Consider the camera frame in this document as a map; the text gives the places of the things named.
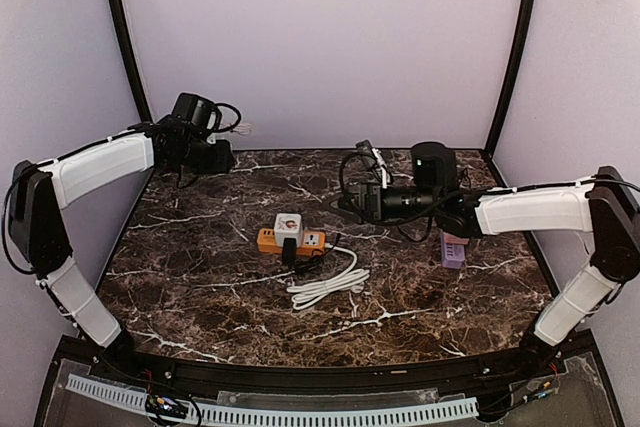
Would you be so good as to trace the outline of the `white cube adapter with sticker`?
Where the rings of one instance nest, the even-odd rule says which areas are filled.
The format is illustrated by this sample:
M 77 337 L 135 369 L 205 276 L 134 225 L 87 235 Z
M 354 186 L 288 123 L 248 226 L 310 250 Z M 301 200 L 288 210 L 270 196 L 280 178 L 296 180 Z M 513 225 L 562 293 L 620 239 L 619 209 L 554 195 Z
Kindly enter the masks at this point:
M 274 223 L 276 244 L 283 247 L 287 239 L 292 239 L 299 247 L 303 240 L 302 216 L 296 213 L 279 213 Z

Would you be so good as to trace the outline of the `white USB charger with cable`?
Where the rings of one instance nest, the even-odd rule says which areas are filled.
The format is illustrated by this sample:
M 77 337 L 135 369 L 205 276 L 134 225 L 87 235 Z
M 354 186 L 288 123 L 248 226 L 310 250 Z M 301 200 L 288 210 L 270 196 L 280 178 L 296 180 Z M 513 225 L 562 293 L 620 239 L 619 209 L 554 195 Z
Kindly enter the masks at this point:
M 231 132 L 240 135 L 240 136 L 249 136 L 252 133 L 253 126 L 248 122 L 240 122 L 238 123 Z

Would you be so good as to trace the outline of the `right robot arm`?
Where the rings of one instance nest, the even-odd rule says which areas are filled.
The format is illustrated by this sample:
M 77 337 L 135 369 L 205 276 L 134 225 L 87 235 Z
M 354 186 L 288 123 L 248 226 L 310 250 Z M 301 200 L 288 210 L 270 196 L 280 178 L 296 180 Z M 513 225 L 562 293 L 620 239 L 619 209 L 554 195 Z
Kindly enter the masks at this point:
M 367 141 L 338 170 L 338 208 L 359 222 L 402 228 L 419 219 L 462 239 L 511 232 L 589 233 L 584 267 L 536 317 L 522 346 L 551 349 L 639 275 L 638 186 L 604 166 L 589 177 L 517 187 L 465 189 L 454 150 L 439 142 L 411 147 L 412 183 L 397 187 L 380 151 Z

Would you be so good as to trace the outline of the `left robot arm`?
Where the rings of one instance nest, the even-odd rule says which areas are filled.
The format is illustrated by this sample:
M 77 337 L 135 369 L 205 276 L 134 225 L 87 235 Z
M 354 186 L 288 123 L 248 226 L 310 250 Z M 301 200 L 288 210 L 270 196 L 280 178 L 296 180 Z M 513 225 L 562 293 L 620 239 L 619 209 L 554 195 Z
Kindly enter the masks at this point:
M 57 158 L 15 166 L 3 201 L 2 244 L 15 245 L 27 263 L 21 274 L 34 277 L 62 316 L 99 348 L 129 349 L 133 339 L 78 267 L 63 210 L 108 184 L 152 169 L 227 174 L 235 164 L 232 147 L 214 135 L 205 125 L 167 116 Z

